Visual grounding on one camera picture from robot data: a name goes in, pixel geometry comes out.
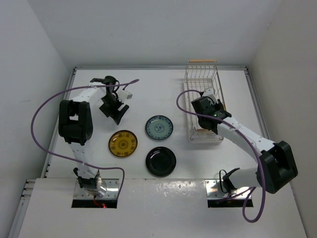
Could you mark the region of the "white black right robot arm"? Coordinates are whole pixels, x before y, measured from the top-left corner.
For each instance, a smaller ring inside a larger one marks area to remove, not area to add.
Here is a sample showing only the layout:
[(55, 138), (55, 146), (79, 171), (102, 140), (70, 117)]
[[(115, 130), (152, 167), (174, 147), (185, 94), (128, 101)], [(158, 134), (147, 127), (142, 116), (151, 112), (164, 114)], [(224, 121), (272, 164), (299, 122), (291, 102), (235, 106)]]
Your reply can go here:
[(249, 154), (257, 163), (251, 169), (234, 168), (223, 176), (222, 185), (230, 192), (240, 187), (263, 187), (277, 193), (298, 175), (291, 146), (285, 141), (268, 140), (238, 122), (221, 103), (203, 96), (192, 101), (200, 127), (224, 137)]

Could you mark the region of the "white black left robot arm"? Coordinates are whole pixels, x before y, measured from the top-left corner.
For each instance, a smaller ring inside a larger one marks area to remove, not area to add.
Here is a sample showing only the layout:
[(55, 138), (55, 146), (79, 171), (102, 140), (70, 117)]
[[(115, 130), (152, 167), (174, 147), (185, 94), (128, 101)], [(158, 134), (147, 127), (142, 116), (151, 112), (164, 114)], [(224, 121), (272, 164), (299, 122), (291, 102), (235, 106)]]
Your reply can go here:
[(112, 118), (115, 124), (119, 124), (129, 109), (125, 101), (131, 98), (130, 92), (119, 88), (116, 78), (106, 76), (93, 78), (88, 88), (78, 96), (62, 100), (59, 104), (59, 135), (68, 143), (77, 160), (74, 173), (80, 188), (95, 197), (105, 195), (106, 184), (102, 181), (100, 170), (91, 167), (94, 161), (90, 142), (93, 135), (91, 108), (101, 102), (100, 111), (107, 118)]

